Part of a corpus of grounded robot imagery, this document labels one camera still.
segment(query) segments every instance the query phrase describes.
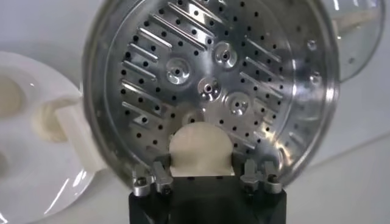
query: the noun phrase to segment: metal clamp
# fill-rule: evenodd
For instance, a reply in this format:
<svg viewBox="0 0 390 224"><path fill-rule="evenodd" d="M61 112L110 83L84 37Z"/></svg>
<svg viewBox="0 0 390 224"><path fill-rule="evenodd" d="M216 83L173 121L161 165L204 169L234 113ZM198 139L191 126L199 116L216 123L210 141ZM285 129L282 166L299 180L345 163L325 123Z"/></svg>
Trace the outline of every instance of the metal clamp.
<svg viewBox="0 0 390 224"><path fill-rule="evenodd" d="M264 162L264 190L270 194L279 194L283 190L278 180L277 170L271 161Z"/></svg>
<svg viewBox="0 0 390 224"><path fill-rule="evenodd" d="M167 174L161 162L154 162L152 169L157 192L169 195L172 192L173 178Z"/></svg>
<svg viewBox="0 0 390 224"><path fill-rule="evenodd" d="M244 165L244 175L240 177L244 184L244 188L255 192L258 190L259 178L257 175L257 165L252 159L248 159Z"/></svg>
<svg viewBox="0 0 390 224"><path fill-rule="evenodd" d="M145 197L151 192L150 175L141 165L136 165L133 170L133 194L136 197Z"/></svg>

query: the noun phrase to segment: white surface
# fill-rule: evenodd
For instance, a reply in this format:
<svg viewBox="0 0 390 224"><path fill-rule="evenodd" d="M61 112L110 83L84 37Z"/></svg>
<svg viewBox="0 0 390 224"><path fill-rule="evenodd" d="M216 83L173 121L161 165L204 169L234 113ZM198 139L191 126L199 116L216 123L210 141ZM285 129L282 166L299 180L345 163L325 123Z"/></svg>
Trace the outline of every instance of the white surface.
<svg viewBox="0 0 390 224"><path fill-rule="evenodd" d="M80 92L52 68L14 53L0 52L0 71L24 91L22 111L0 120L0 223L27 223L65 209L93 179L69 143L44 142L31 126L43 102Z"/></svg>
<svg viewBox="0 0 390 224"><path fill-rule="evenodd" d="M0 1L0 49L19 52L43 61L61 73L68 75L73 82L78 83L80 80L80 57L83 44L89 25L101 2L102 0L2 0ZM390 114L390 88L388 88L389 75L387 72L390 54L390 43L387 41L390 38L389 26L390 23L387 23L384 39L369 66L360 76L343 84L334 122L313 164L318 164L375 139L377 136L390 132L390 120L387 119ZM373 152L369 154L375 158L378 157L376 159L388 156L385 154L384 149L376 155ZM366 155L359 153L356 156L362 159ZM353 159L344 158L345 163L350 167L348 171L354 175L358 175L359 170L363 167L359 159L356 157L353 157ZM374 163L372 166L384 166L385 164L389 163ZM316 174L312 175L311 183L316 181L324 183L321 182L321 177L325 175L323 173L326 173L328 169L333 170L332 163L323 169L313 171ZM84 200L78 201L75 206L40 223L127 223L127 194L129 191L121 186L118 180L112 177L112 174L108 174L108 177L103 175L101 178L105 181L95 182L94 189L87 191L87 195L83 197ZM343 184L351 188L361 187L360 185L369 180L369 178L363 175L355 183ZM375 181L384 183L384 186L386 186L386 179L378 178ZM294 186L302 186L302 189L309 189L307 186L303 187L304 184L298 185L300 183L301 180L297 180ZM346 206L343 208L346 212L344 215L351 216L351 219L356 215L357 217L362 217L363 215L374 217L376 215L376 206L373 206L372 209L364 210L366 207L356 205L356 201L348 201L347 199L349 198L344 198L345 201L339 201L338 189L325 190L327 194L319 191L318 188L312 188L310 192L314 192L313 195L308 195L313 200L317 199L315 201L316 204L312 205L313 209L316 210L308 209L307 211L320 215L320 217L324 217L326 214L329 216L334 214L335 220L337 220L338 216L336 214L340 214L342 211L335 211L332 208L334 205L327 203L324 203L323 206L321 205L322 201L334 198L339 203L343 202L342 205ZM379 190L378 195L387 194L386 189L378 188L376 190ZM302 192L297 194L303 198L308 197L304 191ZM359 192L350 192L353 194L349 194L351 197L360 197L357 194ZM365 197L370 197L371 200L369 202L371 204L378 202L373 199L378 197L375 192L369 191L366 194L367 196ZM301 205L305 200L297 197L298 195L292 195L289 199L289 205L292 205L289 207L289 217L291 214L307 215L303 213L303 210L306 208ZM384 198L384 200L380 200L379 205L383 205L387 209L390 207L389 204L386 204L387 201ZM390 220L390 216L384 212L378 212L377 214L378 217L375 218L377 220ZM290 219L293 221L298 220L297 217ZM344 223L367 223L359 220L357 222L347 221ZM306 220L290 223L305 224ZM379 220L376 223L388 222Z"/></svg>
<svg viewBox="0 0 390 224"><path fill-rule="evenodd" d="M98 152L90 125L85 119L82 98L55 113L84 169L89 172L106 169L107 165Z"/></svg>

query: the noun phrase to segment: curved metal edge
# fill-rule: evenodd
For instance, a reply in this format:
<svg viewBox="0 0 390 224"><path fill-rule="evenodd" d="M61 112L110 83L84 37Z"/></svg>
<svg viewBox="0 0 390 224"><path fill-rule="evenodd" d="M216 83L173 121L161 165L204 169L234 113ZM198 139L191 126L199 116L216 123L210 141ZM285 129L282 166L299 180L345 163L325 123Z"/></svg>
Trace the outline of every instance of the curved metal edge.
<svg viewBox="0 0 390 224"><path fill-rule="evenodd" d="M97 117L92 116L95 114L92 91L91 91L91 83L89 82L92 79L90 65L92 56L94 56L94 52L97 49L98 45L98 35L100 31L104 28L104 25L109 21L110 11L116 4L118 4L120 0L109 0L102 3L99 11L95 15L95 19L91 25L90 31L87 35L87 40L85 42L83 56L82 56L82 74L83 74L83 103L84 103L84 113L85 117L91 127L91 132L94 137L95 143L98 146L98 151L102 159L109 164L109 167L115 171L115 174L119 177L119 179L127 185L129 188L132 188L131 185L131 175L126 173L121 167L113 166L113 164L108 160L111 155L108 154L109 147L105 142L105 138L103 137L100 127L97 122Z"/></svg>
<svg viewBox="0 0 390 224"><path fill-rule="evenodd" d="M326 11L326 8L320 1L312 1L312 0L306 0L307 4L311 5L312 9L316 9L315 14L318 18L324 18L323 21L319 21L321 25L321 29L325 30L326 33L329 33L329 37L325 39L325 42L328 46L330 46L330 50L328 50L327 54L333 54L332 58L335 58L336 60L332 60L335 62L334 71L329 72L337 72L337 77L333 78L332 80L328 80L326 89L332 89L333 92L326 93L325 103L329 103L329 107L327 107L324 111L324 117L322 118L319 132L316 133L315 137L313 138L311 144L308 146L308 149L303 154L303 156L293 165L291 171L287 173L286 175L282 176L281 182L283 183L283 186L286 187L290 183L292 183L306 168L307 165L311 162L313 157L317 154L319 150L319 146L321 145L322 141L325 138L326 132L329 129L329 126L331 124L331 121L333 119L333 115L336 111L336 106L339 98L340 93L340 64L339 64L339 52L338 52L338 45L337 40L333 38L335 36L333 26L331 24L331 19L329 18L329 15Z"/></svg>
<svg viewBox="0 0 390 224"><path fill-rule="evenodd" d="M386 12L387 10L386 10L385 0L379 0L379 1L380 1L380 5L381 5L382 19L381 19L381 23L380 23L380 30L379 30L379 36L378 36L377 42L375 43L374 48L372 48L372 52L370 53L370 56L368 57L366 62L364 62L361 65L361 67L355 73L353 73L350 77L341 80L340 81L341 83L345 83L345 82L355 78L371 62L372 58L374 57L374 54L376 53L376 51L377 51L377 49L378 49L378 47L383 39L383 32L385 31L385 21L386 21L386 17L387 17L387 12Z"/></svg>

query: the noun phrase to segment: white plastic part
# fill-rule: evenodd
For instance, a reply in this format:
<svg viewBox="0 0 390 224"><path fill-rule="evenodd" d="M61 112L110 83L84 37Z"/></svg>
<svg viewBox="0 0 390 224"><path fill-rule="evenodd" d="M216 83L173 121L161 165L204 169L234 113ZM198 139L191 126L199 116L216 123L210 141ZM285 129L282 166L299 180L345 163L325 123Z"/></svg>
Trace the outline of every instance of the white plastic part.
<svg viewBox="0 0 390 224"><path fill-rule="evenodd" d="M352 12L332 19L336 36L369 22L378 16L377 9Z"/></svg>
<svg viewBox="0 0 390 224"><path fill-rule="evenodd" d="M213 124L196 122L182 127L169 144L174 177L234 175L233 144L228 134Z"/></svg>
<svg viewBox="0 0 390 224"><path fill-rule="evenodd" d="M63 131L73 145L81 164L87 172L97 172L107 168L92 137L91 128L85 119L82 100L55 112Z"/></svg>

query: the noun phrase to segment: perforated metal disc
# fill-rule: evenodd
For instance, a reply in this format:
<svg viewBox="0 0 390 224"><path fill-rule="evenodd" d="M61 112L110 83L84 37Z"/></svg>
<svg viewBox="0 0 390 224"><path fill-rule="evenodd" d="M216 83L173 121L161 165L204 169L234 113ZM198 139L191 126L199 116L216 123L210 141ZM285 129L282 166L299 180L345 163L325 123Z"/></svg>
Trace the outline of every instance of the perforated metal disc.
<svg viewBox="0 0 390 224"><path fill-rule="evenodd" d="M102 155L130 183L190 122L289 183L335 109L338 53L316 1L107 1L85 51L85 106Z"/></svg>

